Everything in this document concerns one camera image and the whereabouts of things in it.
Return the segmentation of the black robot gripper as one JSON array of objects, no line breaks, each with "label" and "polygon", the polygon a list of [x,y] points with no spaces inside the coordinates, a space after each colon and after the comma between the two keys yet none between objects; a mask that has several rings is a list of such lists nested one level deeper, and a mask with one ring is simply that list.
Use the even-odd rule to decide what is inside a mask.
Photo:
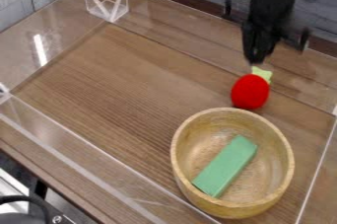
[{"label": "black robot gripper", "polygon": [[294,19],[296,0],[226,0],[226,14],[232,9],[247,12],[243,22],[244,54],[251,64],[262,64],[286,39],[298,50],[308,44],[310,30]]}]

